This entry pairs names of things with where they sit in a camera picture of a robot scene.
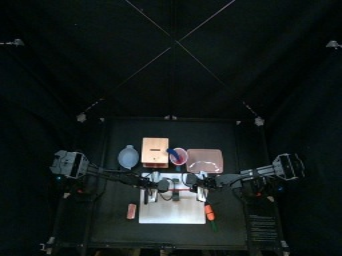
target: transparent lid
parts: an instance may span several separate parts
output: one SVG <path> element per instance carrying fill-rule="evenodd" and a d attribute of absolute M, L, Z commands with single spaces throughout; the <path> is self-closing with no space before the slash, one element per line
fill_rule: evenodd
<path fill-rule="evenodd" d="M 199 173 L 223 172 L 223 158 L 219 149 L 188 149 L 187 171 Z"/>

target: black enclosure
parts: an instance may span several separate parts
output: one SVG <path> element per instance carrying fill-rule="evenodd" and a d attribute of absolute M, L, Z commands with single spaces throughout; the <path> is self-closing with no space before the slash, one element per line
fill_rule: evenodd
<path fill-rule="evenodd" d="M 62 205 L 48 168 L 54 152 L 82 150 L 92 162 L 116 168 L 112 156 L 128 140 L 139 147 L 145 134 L 169 136 L 185 148 L 223 148 L 231 173 L 267 165 L 280 153 L 298 153 L 306 166 L 276 207 L 243 208 L 227 193 L 221 209 L 231 202 L 236 226 L 220 223 L 217 239 L 201 246 L 196 228 L 192 240 L 164 244 L 245 250 L 248 216 L 267 208 L 294 255 L 340 255 L 340 10 L 338 0 L 1 1 L 0 255 L 38 255 L 53 233 Z M 326 47 L 330 41 L 335 47 Z M 168 239 L 139 240 L 145 230 L 121 240 L 105 234 L 103 205 L 139 194 L 108 182 L 105 191 L 73 211 L 80 222 L 84 217 L 78 225 L 92 228 L 65 231 L 77 240 L 65 239 L 68 245 L 89 234 L 97 248 L 105 242 L 159 248 Z"/>

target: small red object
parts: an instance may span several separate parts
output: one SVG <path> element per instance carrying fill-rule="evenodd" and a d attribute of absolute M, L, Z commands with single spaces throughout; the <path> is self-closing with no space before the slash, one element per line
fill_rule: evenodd
<path fill-rule="evenodd" d="M 135 218 L 135 210 L 136 210 L 136 205 L 128 204 L 128 211 L 127 211 L 127 219 L 128 220 L 132 220 Z"/>

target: table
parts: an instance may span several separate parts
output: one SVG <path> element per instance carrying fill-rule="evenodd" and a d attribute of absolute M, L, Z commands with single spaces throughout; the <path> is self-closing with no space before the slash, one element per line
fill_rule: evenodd
<path fill-rule="evenodd" d="M 220 149 L 223 173 L 237 173 L 269 163 L 263 130 L 253 120 L 113 118 L 84 129 L 77 148 L 92 163 L 116 169 L 120 150 L 133 145 L 140 153 L 143 137 L 168 138 L 171 148 Z M 140 163 L 133 170 L 145 172 Z M 169 165 L 163 172 L 175 170 Z M 139 218 L 127 220 L 128 204 L 139 205 L 139 189 L 111 181 L 104 182 L 101 188 L 103 194 L 94 202 L 64 200 L 54 230 L 60 246 L 247 249 L 243 206 L 228 188 L 208 194 L 217 232 L 211 230 L 208 222 L 204 225 L 139 224 Z"/>

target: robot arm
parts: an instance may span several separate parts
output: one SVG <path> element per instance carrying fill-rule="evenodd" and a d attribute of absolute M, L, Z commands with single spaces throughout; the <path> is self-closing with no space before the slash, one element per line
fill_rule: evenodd
<path fill-rule="evenodd" d="M 68 152 L 65 150 L 56 152 L 49 169 L 53 174 L 61 175 L 68 179 L 77 180 L 84 175 L 92 175 L 105 180 L 117 181 L 132 187 L 145 189 L 145 194 L 148 189 L 156 189 L 159 193 L 168 191 L 169 183 L 167 180 L 153 182 L 149 178 L 141 177 L 133 173 L 120 170 L 105 170 L 90 164 L 86 157 L 80 152 Z"/>
<path fill-rule="evenodd" d="M 195 174 L 187 174 L 187 185 L 196 192 L 197 187 L 215 190 L 225 185 L 231 188 L 241 187 L 241 182 L 260 177 L 278 177 L 288 181 L 304 176 L 304 166 L 298 155 L 282 154 L 276 156 L 271 165 L 240 171 L 239 174 L 223 174 L 216 177 L 197 178 Z"/>

